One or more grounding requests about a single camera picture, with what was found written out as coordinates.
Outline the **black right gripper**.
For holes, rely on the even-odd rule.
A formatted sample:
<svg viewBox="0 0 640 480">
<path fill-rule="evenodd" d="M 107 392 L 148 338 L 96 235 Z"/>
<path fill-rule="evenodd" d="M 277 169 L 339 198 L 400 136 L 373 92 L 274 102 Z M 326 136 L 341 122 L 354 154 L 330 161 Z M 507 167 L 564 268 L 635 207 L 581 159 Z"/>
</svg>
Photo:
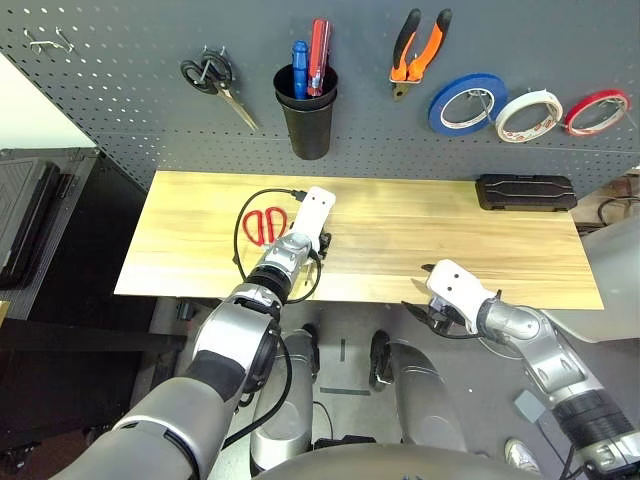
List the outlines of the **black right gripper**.
<svg viewBox="0 0 640 480">
<path fill-rule="evenodd" d="M 421 266 L 421 269 L 428 273 L 431 273 L 434 268 L 434 264 Z M 428 312 L 406 301 L 402 301 L 401 304 L 422 324 L 430 326 L 431 319 L 434 329 L 441 334 L 462 335 L 467 332 L 464 317 L 453 306 L 439 298 L 432 298 L 429 301 Z"/>
</svg>

